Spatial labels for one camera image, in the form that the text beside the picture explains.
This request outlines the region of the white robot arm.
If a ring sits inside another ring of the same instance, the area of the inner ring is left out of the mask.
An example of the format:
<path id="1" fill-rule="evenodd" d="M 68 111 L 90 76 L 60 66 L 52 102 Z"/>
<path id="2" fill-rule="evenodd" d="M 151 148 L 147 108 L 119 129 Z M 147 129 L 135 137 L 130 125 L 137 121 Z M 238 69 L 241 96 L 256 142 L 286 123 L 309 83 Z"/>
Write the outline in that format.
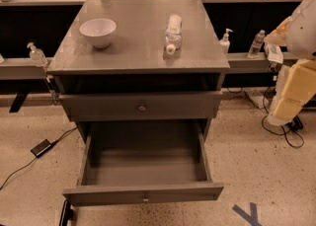
<path id="1" fill-rule="evenodd" d="M 292 122 L 316 94 L 316 0 L 303 0 L 265 37 L 265 43 L 285 46 L 298 58 L 278 72 L 268 122 L 281 126 Z"/>

